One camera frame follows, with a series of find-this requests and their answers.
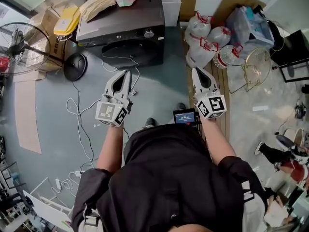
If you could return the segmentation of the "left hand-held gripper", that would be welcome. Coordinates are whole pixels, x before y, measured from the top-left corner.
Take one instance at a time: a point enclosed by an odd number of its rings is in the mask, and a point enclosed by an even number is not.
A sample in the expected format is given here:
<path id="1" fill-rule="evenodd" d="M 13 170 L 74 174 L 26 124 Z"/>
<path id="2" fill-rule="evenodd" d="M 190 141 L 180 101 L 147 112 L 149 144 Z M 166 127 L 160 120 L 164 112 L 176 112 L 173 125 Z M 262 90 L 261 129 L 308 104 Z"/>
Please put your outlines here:
<path id="1" fill-rule="evenodd" d="M 128 70 L 122 70 L 110 78 L 101 100 L 97 102 L 95 119 L 105 125 L 122 126 L 133 105 L 128 98 L 131 84 L 132 74 Z"/>

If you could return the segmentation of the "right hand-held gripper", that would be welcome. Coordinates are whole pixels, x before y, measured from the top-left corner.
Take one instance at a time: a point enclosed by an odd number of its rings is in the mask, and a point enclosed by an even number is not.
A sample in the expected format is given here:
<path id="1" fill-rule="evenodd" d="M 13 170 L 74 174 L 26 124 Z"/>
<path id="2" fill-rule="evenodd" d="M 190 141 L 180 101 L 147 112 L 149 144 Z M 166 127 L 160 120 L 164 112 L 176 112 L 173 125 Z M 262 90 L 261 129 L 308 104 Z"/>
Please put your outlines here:
<path id="1" fill-rule="evenodd" d="M 194 104 L 199 115 L 205 119 L 221 117 L 227 111 L 227 106 L 215 78 L 199 67 L 194 67 L 191 75 L 195 90 Z"/>

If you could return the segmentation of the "black washing machine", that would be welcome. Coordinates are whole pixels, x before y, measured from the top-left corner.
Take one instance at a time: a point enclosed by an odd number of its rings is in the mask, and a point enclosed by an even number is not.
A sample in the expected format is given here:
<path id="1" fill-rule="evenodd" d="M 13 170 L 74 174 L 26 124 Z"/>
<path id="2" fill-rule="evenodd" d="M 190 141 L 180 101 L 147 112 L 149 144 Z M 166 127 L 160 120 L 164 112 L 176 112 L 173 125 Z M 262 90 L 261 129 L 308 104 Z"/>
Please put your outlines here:
<path id="1" fill-rule="evenodd" d="M 163 63 L 165 18 L 162 0 L 111 6 L 89 22 L 80 19 L 76 40 L 103 63 L 116 68 Z"/>

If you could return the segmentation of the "person's left forearm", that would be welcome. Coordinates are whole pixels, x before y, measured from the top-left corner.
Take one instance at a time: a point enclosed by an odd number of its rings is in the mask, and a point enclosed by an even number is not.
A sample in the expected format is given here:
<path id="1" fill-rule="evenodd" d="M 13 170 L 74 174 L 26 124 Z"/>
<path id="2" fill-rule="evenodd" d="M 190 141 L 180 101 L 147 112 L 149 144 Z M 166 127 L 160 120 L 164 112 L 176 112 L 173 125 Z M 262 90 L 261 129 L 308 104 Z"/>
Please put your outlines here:
<path id="1" fill-rule="evenodd" d="M 123 125 L 110 126 L 107 131 L 101 152 L 97 161 L 97 168 L 104 169 L 112 174 L 121 168 L 123 152 Z"/>

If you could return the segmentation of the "person's right forearm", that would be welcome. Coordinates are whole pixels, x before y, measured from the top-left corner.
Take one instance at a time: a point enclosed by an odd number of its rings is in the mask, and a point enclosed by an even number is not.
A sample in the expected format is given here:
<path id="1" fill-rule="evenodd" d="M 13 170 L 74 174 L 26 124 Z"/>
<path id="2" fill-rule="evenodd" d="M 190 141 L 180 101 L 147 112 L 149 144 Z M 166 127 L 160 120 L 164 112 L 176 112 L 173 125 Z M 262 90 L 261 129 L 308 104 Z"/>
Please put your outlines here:
<path id="1" fill-rule="evenodd" d="M 212 161 L 218 165 L 225 157 L 235 157 L 236 153 L 215 121 L 202 118 L 203 132 Z"/>

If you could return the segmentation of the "brown wooden plank platform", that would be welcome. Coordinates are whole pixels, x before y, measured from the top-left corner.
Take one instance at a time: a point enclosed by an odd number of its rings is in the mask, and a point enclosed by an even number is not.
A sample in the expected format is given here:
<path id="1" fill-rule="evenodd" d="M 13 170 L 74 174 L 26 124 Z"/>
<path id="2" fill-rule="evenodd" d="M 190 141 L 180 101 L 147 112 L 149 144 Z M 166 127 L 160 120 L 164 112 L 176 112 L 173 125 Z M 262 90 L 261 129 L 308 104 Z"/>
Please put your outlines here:
<path id="1" fill-rule="evenodd" d="M 220 118 L 216 118 L 215 122 L 221 129 L 226 139 L 230 140 L 230 93 L 228 88 L 228 76 L 226 69 L 218 69 L 212 62 L 206 65 L 206 70 L 212 74 L 217 82 L 220 93 L 225 96 L 227 111 Z M 191 76 L 191 68 L 186 64 L 187 87 L 189 91 L 189 108 L 194 108 L 194 87 Z"/>

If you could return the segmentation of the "large clear water jug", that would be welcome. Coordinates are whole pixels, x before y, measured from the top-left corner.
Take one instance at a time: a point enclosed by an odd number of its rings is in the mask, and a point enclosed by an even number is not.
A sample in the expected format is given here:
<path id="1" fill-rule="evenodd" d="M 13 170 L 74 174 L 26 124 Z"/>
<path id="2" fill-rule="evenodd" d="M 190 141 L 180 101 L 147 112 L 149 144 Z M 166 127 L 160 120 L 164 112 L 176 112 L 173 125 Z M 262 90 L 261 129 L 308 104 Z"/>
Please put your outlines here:
<path id="1" fill-rule="evenodd" d="M 184 33 L 184 40 L 189 46 L 197 44 L 200 38 L 205 38 L 211 31 L 211 23 L 213 21 L 213 16 L 201 15 L 196 12 L 188 23 L 188 26 Z"/>
<path id="2" fill-rule="evenodd" d="M 186 54 L 186 62 L 190 68 L 203 69 L 218 53 L 219 44 L 213 43 L 205 38 L 200 38 L 197 43 L 192 44 Z"/>
<path id="3" fill-rule="evenodd" d="M 218 43 L 219 48 L 226 46 L 231 40 L 232 31 L 224 26 L 215 27 L 207 36 L 207 41 Z"/>

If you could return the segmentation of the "ribbed clear water bottle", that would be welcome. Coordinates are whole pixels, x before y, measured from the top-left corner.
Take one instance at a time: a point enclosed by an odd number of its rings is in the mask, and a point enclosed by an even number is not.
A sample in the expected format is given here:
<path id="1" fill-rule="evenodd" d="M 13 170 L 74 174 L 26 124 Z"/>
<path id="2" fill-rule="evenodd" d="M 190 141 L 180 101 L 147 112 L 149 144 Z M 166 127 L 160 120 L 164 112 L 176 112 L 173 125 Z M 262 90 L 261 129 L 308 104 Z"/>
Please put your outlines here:
<path id="1" fill-rule="evenodd" d="M 215 54 L 212 62 L 218 69 L 226 69 L 239 59 L 242 50 L 243 46 L 239 43 L 236 43 L 236 45 L 225 45 Z"/>

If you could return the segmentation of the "small black screen device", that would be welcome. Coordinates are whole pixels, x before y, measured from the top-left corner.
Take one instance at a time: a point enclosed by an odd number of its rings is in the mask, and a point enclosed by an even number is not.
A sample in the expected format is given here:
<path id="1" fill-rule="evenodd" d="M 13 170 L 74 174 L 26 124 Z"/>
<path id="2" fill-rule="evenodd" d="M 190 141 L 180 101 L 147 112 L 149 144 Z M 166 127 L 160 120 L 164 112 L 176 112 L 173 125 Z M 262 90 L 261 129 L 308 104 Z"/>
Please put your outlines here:
<path id="1" fill-rule="evenodd" d="M 173 111 L 175 124 L 193 125 L 197 119 L 194 108 Z"/>

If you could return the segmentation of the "black standing fan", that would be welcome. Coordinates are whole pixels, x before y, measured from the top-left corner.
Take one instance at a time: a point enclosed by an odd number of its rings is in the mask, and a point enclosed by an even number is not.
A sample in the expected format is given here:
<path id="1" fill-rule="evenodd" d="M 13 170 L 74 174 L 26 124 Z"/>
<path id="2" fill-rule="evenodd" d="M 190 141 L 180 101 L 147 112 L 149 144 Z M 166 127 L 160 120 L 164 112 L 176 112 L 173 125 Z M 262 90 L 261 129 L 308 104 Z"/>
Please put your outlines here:
<path id="1" fill-rule="evenodd" d="M 17 76 L 32 71 L 52 72 L 62 69 L 67 80 L 79 80 L 87 69 L 87 59 L 81 53 L 74 53 L 65 59 L 63 65 L 49 61 L 51 36 L 39 28 L 14 22 L 0 26 L 0 57 L 9 59 L 6 76 Z"/>

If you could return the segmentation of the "clear plastic storage box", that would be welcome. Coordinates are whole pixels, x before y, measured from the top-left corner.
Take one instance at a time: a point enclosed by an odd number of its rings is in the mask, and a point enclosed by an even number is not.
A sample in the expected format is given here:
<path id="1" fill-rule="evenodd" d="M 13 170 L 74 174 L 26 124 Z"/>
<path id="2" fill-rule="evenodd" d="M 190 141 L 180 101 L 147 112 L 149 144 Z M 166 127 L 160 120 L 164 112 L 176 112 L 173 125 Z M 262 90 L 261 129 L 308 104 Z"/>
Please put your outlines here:
<path id="1" fill-rule="evenodd" d="M 274 37 L 267 20 L 260 14 L 254 14 L 251 7 L 235 8 L 225 24 L 233 31 L 230 43 L 235 46 L 240 44 L 244 53 L 260 47 L 269 50 L 274 46 Z"/>

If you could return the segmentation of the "narrow tan cardboard box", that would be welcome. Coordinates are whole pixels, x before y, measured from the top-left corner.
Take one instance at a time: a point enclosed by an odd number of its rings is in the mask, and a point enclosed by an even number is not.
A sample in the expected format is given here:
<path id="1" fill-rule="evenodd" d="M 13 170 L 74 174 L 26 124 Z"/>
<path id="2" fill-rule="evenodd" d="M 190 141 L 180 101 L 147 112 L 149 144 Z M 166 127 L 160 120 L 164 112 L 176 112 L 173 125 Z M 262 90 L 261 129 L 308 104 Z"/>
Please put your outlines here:
<path id="1" fill-rule="evenodd" d="M 179 12 L 179 20 L 188 22 L 196 13 L 195 6 L 197 0 L 180 0 L 181 7 Z"/>

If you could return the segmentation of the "white panel box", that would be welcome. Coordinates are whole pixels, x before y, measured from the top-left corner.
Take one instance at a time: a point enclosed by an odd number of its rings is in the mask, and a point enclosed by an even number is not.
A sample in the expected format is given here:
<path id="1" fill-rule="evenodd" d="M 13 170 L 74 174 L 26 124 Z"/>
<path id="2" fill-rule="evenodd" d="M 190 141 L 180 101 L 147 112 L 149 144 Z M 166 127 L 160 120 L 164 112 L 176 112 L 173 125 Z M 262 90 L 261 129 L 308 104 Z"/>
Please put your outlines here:
<path id="1" fill-rule="evenodd" d="M 166 27 L 177 26 L 181 3 L 181 0 L 162 0 Z"/>

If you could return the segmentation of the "black bin with yellow lid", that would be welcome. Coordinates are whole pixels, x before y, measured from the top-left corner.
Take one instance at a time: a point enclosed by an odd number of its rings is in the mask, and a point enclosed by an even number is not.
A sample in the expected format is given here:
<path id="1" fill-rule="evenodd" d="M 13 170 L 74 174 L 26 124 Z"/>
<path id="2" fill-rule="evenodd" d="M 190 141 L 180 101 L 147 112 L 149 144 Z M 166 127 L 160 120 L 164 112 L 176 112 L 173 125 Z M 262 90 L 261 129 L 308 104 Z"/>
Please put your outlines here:
<path id="1" fill-rule="evenodd" d="M 77 6 L 63 10 L 54 27 L 54 35 L 60 42 L 66 41 L 73 36 L 80 20 L 80 10 Z"/>

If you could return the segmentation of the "beige folded cloth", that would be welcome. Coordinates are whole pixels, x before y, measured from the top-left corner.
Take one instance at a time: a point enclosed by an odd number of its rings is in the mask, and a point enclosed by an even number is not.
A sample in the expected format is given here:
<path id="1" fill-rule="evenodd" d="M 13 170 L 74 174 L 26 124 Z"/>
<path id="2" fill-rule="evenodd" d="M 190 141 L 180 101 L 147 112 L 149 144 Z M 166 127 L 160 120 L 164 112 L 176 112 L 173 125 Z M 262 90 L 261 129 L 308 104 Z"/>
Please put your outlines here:
<path id="1" fill-rule="evenodd" d="M 116 0 L 87 0 L 80 8 L 80 14 L 84 22 L 89 22 L 101 11 L 114 6 Z"/>

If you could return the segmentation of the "flat cardboard floor sheet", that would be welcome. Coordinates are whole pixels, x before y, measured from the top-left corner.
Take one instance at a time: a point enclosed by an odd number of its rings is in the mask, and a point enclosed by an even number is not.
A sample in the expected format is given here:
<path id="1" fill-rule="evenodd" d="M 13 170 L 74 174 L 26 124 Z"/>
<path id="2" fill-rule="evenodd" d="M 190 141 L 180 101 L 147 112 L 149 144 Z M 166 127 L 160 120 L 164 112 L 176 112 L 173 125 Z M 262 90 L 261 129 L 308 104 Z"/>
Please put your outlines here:
<path id="1" fill-rule="evenodd" d="M 32 71 L 13 78 L 14 115 L 19 146 L 41 154 L 37 120 L 35 90 L 36 82 L 46 78 L 46 73 Z"/>

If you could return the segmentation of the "plain cardboard box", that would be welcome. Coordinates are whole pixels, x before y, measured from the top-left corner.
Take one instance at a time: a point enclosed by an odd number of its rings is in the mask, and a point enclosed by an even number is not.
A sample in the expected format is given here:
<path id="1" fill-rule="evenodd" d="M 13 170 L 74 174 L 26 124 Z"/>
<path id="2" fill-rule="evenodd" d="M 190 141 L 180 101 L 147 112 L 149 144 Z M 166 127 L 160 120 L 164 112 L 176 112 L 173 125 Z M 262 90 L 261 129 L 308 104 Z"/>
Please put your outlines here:
<path id="1" fill-rule="evenodd" d="M 33 16 L 29 23 L 47 35 L 54 34 L 54 27 L 58 22 L 59 16 L 54 12 L 54 10 L 49 7 L 45 11 L 38 13 Z"/>

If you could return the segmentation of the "person's black shirt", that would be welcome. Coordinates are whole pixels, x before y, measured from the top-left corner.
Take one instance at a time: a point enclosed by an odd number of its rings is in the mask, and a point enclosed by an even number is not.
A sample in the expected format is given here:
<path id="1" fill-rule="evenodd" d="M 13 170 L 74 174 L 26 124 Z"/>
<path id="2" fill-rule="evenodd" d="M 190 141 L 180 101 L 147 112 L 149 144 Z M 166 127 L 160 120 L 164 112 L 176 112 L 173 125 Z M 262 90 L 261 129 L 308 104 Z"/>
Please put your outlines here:
<path id="1" fill-rule="evenodd" d="M 74 232 L 258 232 L 266 210 L 247 162 L 216 165 L 205 135 L 167 124 L 134 133 L 114 174 L 82 174 L 71 223 Z"/>

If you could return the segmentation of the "black frame table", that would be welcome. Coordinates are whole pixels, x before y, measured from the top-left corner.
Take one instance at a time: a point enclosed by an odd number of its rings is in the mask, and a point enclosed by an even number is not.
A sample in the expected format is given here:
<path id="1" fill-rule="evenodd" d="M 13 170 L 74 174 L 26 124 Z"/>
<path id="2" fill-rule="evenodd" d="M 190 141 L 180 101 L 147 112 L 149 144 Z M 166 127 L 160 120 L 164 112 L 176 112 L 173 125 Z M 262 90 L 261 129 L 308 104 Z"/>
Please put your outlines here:
<path id="1" fill-rule="evenodd" d="M 286 83 L 309 80 L 309 41 L 301 30 L 283 39 L 279 50 L 271 50 L 271 59 L 278 65 Z"/>

